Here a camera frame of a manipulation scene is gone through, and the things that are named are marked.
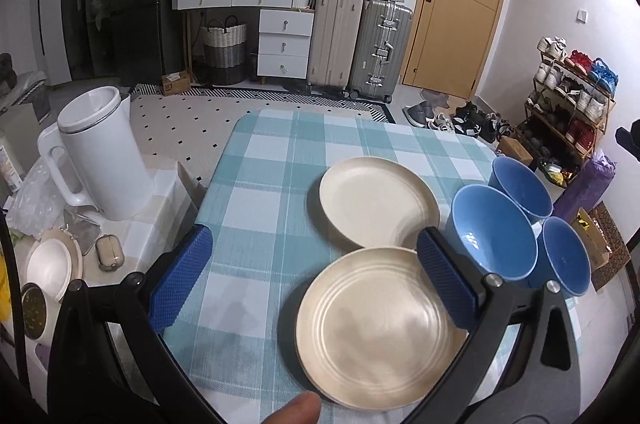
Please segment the left hand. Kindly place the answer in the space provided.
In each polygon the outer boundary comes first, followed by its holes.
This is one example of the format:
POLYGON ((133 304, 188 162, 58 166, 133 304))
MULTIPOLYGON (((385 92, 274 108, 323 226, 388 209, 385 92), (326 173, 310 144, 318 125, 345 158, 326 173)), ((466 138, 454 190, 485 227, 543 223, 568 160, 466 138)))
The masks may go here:
POLYGON ((314 392, 302 392, 265 419, 264 424, 317 424, 321 398, 314 392))

